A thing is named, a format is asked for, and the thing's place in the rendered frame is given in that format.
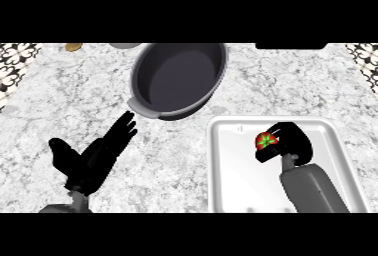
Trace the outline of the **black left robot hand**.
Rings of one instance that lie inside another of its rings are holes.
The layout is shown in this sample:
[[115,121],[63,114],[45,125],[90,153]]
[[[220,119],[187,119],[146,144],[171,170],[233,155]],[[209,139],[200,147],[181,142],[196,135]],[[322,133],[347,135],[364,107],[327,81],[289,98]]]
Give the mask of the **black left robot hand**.
[[66,175],[65,188],[91,195],[100,188],[107,174],[134,135],[137,134],[134,113],[127,111],[115,121],[106,134],[78,153],[59,138],[48,140],[53,167]]

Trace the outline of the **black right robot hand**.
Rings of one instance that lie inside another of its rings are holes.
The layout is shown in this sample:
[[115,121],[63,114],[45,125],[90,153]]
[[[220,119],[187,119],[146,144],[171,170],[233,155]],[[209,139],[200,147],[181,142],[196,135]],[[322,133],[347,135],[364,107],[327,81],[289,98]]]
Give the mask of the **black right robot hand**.
[[264,132],[277,138],[277,143],[268,145],[262,150],[255,148],[255,159],[260,163],[267,162],[277,155],[295,155],[293,165],[305,165],[313,158],[313,147],[310,139],[293,122],[277,122]]

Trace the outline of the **red tomato with green stem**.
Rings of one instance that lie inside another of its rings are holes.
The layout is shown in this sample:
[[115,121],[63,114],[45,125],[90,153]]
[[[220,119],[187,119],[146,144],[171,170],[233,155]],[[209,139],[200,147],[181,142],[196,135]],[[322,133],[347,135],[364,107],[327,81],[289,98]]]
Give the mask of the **red tomato with green stem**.
[[277,143],[277,138],[268,132],[261,132],[255,137],[255,148],[262,150],[268,145]]

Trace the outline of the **white tray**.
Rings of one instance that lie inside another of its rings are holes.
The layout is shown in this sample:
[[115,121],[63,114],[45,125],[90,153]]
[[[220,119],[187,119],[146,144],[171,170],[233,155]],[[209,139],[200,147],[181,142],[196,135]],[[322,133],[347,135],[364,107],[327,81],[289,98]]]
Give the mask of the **white tray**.
[[208,209],[224,213],[292,213],[279,174],[282,160],[255,159],[255,137],[279,122],[293,122],[311,146],[311,162],[335,185],[353,213],[370,211],[369,202],[348,159],[344,142],[330,121],[305,116],[218,116],[211,119],[208,141]]

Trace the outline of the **dark grey pot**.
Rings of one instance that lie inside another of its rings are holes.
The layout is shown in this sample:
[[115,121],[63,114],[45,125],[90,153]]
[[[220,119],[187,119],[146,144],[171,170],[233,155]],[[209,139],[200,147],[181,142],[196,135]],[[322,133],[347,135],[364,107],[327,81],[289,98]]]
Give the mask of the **dark grey pot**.
[[150,43],[131,71],[131,110],[165,121],[189,117],[214,94],[226,65],[224,43]]

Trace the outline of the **grey round object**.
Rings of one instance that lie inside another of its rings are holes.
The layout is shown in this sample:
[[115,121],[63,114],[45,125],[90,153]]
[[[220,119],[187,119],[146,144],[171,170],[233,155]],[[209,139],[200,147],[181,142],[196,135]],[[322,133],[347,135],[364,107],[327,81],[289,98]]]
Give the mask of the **grey round object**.
[[116,49],[131,49],[137,47],[141,43],[109,43],[109,45]]

